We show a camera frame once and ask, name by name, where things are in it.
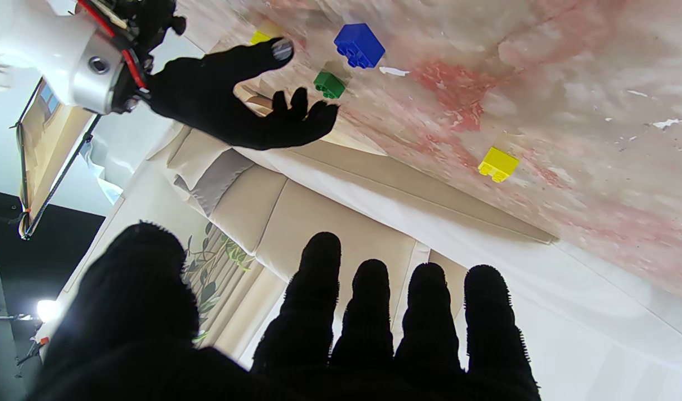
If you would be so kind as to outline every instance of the bright lamp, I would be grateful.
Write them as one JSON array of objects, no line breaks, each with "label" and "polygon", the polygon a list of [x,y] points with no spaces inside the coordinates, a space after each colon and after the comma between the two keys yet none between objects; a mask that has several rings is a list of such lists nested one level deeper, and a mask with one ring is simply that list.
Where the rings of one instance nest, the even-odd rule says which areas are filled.
[{"label": "bright lamp", "polygon": [[55,300],[40,300],[36,303],[36,314],[44,323],[56,319],[61,311]]}]

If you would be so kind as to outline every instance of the red wire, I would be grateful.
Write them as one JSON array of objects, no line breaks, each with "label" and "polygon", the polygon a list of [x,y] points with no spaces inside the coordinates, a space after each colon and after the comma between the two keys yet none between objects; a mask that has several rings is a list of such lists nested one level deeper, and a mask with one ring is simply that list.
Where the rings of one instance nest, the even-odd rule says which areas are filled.
[{"label": "red wire", "polygon": [[[116,32],[111,28],[111,26],[108,25],[104,18],[102,18],[102,16],[99,15],[99,13],[95,11],[91,5],[89,5],[88,2],[78,0],[78,3],[84,8],[84,10],[88,11],[89,15],[96,20],[96,23],[98,23],[98,25],[100,25],[101,28],[106,31],[109,36],[111,36],[111,38],[116,36]],[[140,72],[138,71],[137,67],[135,67],[135,63],[133,61],[133,57],[130,55],[130,51],[128,49],[122,50],[122,54],[123,58],[125,59],[125,65],[128,66],[130,75],[132,75],[135,84],[138,85],[138,88],[147,89],[148,87],[145,85],[145,82],[143,82]]]}]

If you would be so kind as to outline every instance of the black metal frame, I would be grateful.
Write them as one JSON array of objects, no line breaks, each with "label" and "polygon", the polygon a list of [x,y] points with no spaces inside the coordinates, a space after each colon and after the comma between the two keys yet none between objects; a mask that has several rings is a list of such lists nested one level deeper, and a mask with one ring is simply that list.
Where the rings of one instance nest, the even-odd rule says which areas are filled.
[{"label": "black metal frame", "polygon": [[91,139],[94,138],[94,135],[92,134],[94,132],[94,128],[96,125],[99,123],[99,120],[101,120],[101,114],[96,114],[96,117],[94,117],[94,121],[89,124],[89,128],[86,129],[86,132],[84,134],[84,137],[81,138],[81,141],[79,142],[79,145],[76,147],[75,152],[71,155],[69,158],[69,161],[66,162],[66,166],[64,167],[64,170],[61,171],[61,174],[59,175],[58,179],[56,180],[56,183],[54,183],[53,187],[51,187],[51,190],[49,191],[48,195],[46,196],[45,201],[43,201],[43,205],[41,205],[41,209],[36,213],[36,216],[33,218],[32,221],[30,221],[30,200],[28,200],[28,190],[27,190],[27,157],[25,155],[25,131],[23,130],[22,126],[22,119],[25,117],[27,114],[28,110],[31,107],[31,103],[36,97],[36,94],[38,93],[38,90],[41,87],[41,84],[43,83],[43,77],[38,80],[38,83],[36,84],[35,89],[33,89],[33,92],[31,93],[30,99],[27,102],[27,106],[25,106],[25,109],[23,109],[22,115],[20,116],[20,119],[10,127],[10,129],[17,129],[17,142],[18,145],[20,146],[20,157],[21,157],[21,162],[22,162],[22,205],[23,205],[23,212],[20,214],[20,216],[14,220],[14,223],[19,223],[20,221],[23,220],[23,234],[22,234],[22,239],[25,241],[27,239],[31,238],[31,235],[33,234],[33,230],[35,230],[36,224],[38,224],[38,221],[41,220],[41,215],[43,215],[43,212],[46,210],[46,206],[48,206],[48,203],[51,201],[51,198],[53,197],[53,194],[56,193],[56,190],[59,188],[59,184],[61,184],[61,181],[63,181],[64,176],[66,173],[69,172],[69,168],[74,164],[74,160],[76,160],[76,157],[78,157],[79,153],[81,152],[81,148],[84,146],[84,144],[88,144],[88,142],[91,142]]}]

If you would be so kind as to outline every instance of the window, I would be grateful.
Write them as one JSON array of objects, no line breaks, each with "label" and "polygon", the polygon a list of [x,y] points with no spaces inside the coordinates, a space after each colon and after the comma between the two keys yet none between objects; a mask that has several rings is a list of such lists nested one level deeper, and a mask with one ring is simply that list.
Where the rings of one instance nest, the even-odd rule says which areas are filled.
[{"label": "window", "polygon": [[38,92],[38,95],[40,96],[41,100],[43,103],[46,105],[46,119],[51,117],[51,114],[53,114],[54,111],[56,111],[56,107],[59,106],[59,100],[54,96],[53,91],[51,91],[51,88],[48,86],[47,83],[43,84],[43,87],[41,87],[41,91]]}]

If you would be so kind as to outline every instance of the toy building block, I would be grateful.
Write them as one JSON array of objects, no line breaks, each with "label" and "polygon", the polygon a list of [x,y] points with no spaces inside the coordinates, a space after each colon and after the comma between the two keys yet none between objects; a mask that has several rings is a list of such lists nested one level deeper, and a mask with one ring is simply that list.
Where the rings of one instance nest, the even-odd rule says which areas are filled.
[{"label": "toy building block", "polygon": [[344,25],[334,39],[336,50],[348,58],[348,65],[374,68],[385,53],[381,42],[365,23]]},{"label": "toy building block", "polygon": [[346,89],[340,79],[336,78],[330,72],[321,71],[314,80],[314,86],[317,91],[324,93],[325,98],[338,99]]},{"label": "toy building block", "polygon": [[257,31],[255,31],[254,36],[252,36],[250,43],[262,43],[269,41],[272,38],[280,38],[282,36],[284,36],[282,28],[280,28],[276,23],[266,19],[257,27]]},{"label": "toy building block", "polygon": [[254,36],[252,36],[252,39],[250,39],[250,43],[251,44],[262,43],[265,41],[269,41],[269,39],[272,39],[272,38],[265,35],[264,33],[261,33],[260,31],[255,31]]},{"label": "toy building block", "polygon": [[494,182],[501,183],[514,173],[518,164],[518,159],[493,147],[489,148],[489,152],[479,164],[478,170],[482,175],[491,175]]}]

